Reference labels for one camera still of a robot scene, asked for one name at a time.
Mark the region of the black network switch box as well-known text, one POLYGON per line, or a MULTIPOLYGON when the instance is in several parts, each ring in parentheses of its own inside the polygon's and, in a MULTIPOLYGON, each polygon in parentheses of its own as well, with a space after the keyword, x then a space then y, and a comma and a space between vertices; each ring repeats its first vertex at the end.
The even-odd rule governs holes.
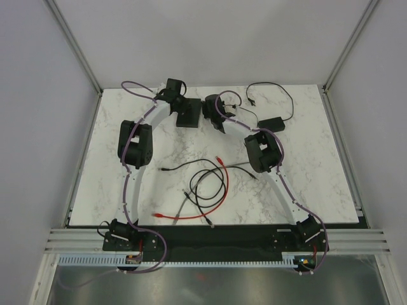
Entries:
POLYGON ((202 101, 199 98, 187 98, 181 112, 178 112, 176 126, 180 128, 198 128, 202 101))

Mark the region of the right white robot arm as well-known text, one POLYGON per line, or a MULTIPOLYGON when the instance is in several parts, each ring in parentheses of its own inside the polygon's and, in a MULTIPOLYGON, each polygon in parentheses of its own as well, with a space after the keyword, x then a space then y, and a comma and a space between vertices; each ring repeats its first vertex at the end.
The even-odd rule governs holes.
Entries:
POLYGON ((262 174, 282 205, 288 223, 294 226, 291 245, 306 250, 314 243, 323 228, 322 220, 297 200, 282 167, 284 149, 280 140, 266 128, 254 129, 234 118, 224 110, 219 95, 209 95, 202 102, 202 113, 220 132, 244 141, 249 164, 262 174))

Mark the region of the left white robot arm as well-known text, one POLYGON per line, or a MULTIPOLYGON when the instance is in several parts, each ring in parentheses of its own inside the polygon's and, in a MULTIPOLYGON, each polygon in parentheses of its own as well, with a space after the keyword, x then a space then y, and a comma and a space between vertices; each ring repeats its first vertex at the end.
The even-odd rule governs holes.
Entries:
POLYGON ((198 98, 181 98, 181 103, 155 100, 137 120, 123 121, 120 126, 118 157, 124 167, 123 190, 114 218, 125 224, 139 220, 138 199, 142 177, 153 157, 153 131, 173 112, 177 113, 177 126, 196 128, 202 102, 198 98))

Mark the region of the black power adapter brick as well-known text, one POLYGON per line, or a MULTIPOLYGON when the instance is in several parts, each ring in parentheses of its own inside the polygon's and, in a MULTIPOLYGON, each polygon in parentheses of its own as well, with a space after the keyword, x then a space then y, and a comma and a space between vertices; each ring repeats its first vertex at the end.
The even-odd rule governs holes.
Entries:
POLYGON ((281 117, 275 117, 259 121, 258 128, 264 128, 270 130, 273 133, 276 133, 284 131, 286 126, 284 120, 281 117))

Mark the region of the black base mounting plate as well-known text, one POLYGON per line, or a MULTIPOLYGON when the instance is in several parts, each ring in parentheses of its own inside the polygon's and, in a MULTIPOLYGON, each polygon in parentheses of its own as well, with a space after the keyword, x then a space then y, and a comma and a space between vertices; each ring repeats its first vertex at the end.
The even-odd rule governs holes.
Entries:
POLYGON ((110 227, 102 249, 138 252, 157 262, 174 260, 276 259, 284 252, 325 252, 323 232, 304 241, 290 225, 146 226, 136 231, 128 225, 110 227))

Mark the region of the left aluminium frame post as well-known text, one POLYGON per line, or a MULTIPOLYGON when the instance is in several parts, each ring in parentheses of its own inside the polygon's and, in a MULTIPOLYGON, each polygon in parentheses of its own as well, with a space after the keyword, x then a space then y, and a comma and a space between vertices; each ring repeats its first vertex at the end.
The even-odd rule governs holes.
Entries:
POLYGON ((93 70, 90 67, 90 64, 88 63, 88 60, 86 59, 85 54, 83 53, 82 49, 80 48, 79 43, 77 42, 77 39, 75 38, 67 20, 64 17, 57 2, 54 0, 44 0, 43 2, 46 5, 46 7, 48 8, 48 10, 50 11, 50 13, 52 14, 52 17, 53 17, 54 21, 56 22, 57 26, 62 31, 64 39, 66 40, 71 51, 73 52, 77 62, 79 63, 79 66, 85 73, 86 78, 89 80, 90 84, 92 85, 92 88, 95 90, 97 95, 99 97, 101 97, 102 93, 103 93, 103 89, 102 89, 100 83, 98 82, 95 74, 93 73, 93 70))

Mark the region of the aluminium frame post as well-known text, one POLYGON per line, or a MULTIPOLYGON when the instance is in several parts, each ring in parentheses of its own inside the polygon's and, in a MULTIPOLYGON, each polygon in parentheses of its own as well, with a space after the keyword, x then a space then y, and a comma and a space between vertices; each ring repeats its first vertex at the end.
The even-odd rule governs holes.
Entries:
POLYGON ((322 91, 325 95, 328 94, 329 89, 332 87, 337 75, 341 71, 341 68, 345 64, 348 56, 350 55, 351 51, 354 49, 355 45, 357 44, 360 36, 362 35, 363 30, 366 28, 369 20, 373 16, 375 10, 377 9, 378 5, 381 3, 381 0, 370 0, 368 1, 367 6, 365 7, 361 17, 359 18, 356 26, 354 27, 351 35, 347 39, 347 42, 342 49, 340 56, 338 57, 337 61, 335 62, 331 72, 328 75, 327 80, 322 85, 322 91))
POLYGON ((86 78, 89 80, 90 84, 92 85, 92 88, 95 90, 97 95, 99 97, 101 97, 102 93, 103 93, 103 89, 102 89, 100 83, 98 82, 95 74, 93 73, 93 70, 90 67, 90 64, 88 63, 88 60, 86 59, 85 54, 83 53, 82 49, 80 48, 79 43, 77 42, 77 39, 75 38, 67 20, 64 17, 57 2, 54 0, 44 0, 43 2, 46 5, 46 7, 48 8, 48 10, 50 11, 50 13, 52 14, 52 17, 53 17, 54 21, 56 22, 57 26, 62 31, 64 39, 66 40, 71 51, 73 52, 77 62, 79 63, 79 66, 85 73, 86 78))

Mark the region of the right aluminium frame post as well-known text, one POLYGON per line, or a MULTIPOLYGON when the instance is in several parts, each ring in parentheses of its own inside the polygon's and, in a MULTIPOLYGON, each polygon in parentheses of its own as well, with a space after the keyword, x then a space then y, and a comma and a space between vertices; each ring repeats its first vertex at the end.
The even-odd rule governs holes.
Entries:
POLYGON ((335 62, 331 72, 328 75, 327 80, 322 85, 322 91, 325 95, 328 94, 329 89, 332 87, 337 75, 341 71, 341 68, 345 64, 348 56, 350 55, 351 51, 354 49, 355 45, 357 44, 360 36, 362 35, 363 30, 366 28, 369 20, 373 16, 375 10, 377 9, 378 5, 381 3, 381 0, 370 0, 368 1, 367 6, 365 7, 361 17, 359 18, 356 26, 354 27, 351 35, 347 39, 347 42, 342 49, 340 56, 338 57, 337 61, 335 62))

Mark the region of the aluminium front rail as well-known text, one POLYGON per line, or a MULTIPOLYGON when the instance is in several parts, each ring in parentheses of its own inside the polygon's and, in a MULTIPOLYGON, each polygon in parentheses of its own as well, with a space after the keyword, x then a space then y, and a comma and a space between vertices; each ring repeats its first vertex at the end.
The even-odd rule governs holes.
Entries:
MULTIPOLYGON (((390 248, 380 229, 328 229, 329 255, 388 255, 390 248)), ((102 252, 102 237, 92 229, 52 229, 46 253, 102 252)))

